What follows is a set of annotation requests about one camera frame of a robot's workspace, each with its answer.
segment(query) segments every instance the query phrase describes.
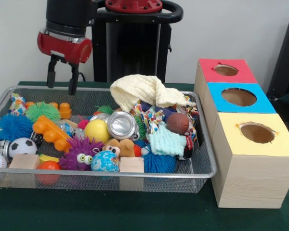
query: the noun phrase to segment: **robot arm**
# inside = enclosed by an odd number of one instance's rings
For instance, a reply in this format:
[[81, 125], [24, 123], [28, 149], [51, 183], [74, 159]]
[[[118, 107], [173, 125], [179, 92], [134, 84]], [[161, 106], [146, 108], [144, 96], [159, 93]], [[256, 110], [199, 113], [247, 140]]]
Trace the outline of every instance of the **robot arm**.
[[39, 32], [38, 47], [51, 57], [47, 74], [49, 88], [54, 86], [55, 65], [61, 61], [72, 68], [69, 94], [76, 93], [79, 63], [85, 63], [92, 52], [92, 43], [85, 37], [86, 27], [94, 24], [99, 1], [47, 0], [46, 27]]

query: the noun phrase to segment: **shape sorter box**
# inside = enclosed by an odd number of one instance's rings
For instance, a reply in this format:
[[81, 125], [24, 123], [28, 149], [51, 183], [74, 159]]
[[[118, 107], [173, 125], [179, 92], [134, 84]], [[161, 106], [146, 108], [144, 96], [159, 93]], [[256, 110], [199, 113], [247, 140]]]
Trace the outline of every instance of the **shape sorter box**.
[[278, 114], [218, 113], [212, 144], [218, 207], [282, 206], [289, 189], [289, 132]]
[[257, 83], [207, 83], [202, 102], [212, 138], [218, 112], [276, 113]]
[[203, 102], [207, 82], [257, 83], [243, 59], [199, 59], [194, 92]]

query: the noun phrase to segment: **soccer ball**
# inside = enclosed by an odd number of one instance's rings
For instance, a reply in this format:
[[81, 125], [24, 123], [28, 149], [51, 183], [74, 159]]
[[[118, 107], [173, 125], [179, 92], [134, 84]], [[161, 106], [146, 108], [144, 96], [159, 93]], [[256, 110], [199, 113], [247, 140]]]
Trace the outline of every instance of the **soccer ball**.
[[28, 138], [18, 138], [9, 147], [9, 158], [13, 159], [16, 154], [35, 154], [38, 148], [36, 144]]

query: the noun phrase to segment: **metal mesh basket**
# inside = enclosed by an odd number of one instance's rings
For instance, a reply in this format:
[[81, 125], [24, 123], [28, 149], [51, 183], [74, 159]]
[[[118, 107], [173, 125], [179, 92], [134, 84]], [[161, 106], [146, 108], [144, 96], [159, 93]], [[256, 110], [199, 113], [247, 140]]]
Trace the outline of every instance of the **metal mesh basket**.
[[[67, 88], [17, 86], [7, 89], [0, 98], [0, 117], [8, 112], [11, 93], [21, 94], [27, 101], [47, 103], [68, 102], [72, 108], [71, 120], [79, 122], [96, 111], [95, 106], [110, 105], [118, 108], [109, 89], [78, 89], [75, 96], [69, 96]], [[202, 113], [200, 99], [193, 92], [184, 92], [197, 103], [200, 113], [197, 123], [198, 142], [190, 159], [177, 161], [173, 174], [157, 173], [111, 173], [93, 171], [47, 171], [31, 169], [0, 168], [0, 187], [42, 188], [42, 189], [82, 189], [121, 190], [143, 192], [197, 193], [206, 180], [216, 172], [216, 164], [208, 130]], [[54, 149], [52, 143], [43, 142], [38, 153], [61, 157], [62, 152]]]

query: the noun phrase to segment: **red box lid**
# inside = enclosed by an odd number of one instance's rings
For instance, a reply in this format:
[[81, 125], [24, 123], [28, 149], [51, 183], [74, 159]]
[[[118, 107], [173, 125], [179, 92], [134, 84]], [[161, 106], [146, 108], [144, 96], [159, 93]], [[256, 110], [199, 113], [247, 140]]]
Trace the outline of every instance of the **red box lid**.
[[207, 82], [257, 83], [244, 59], [199, 59]]

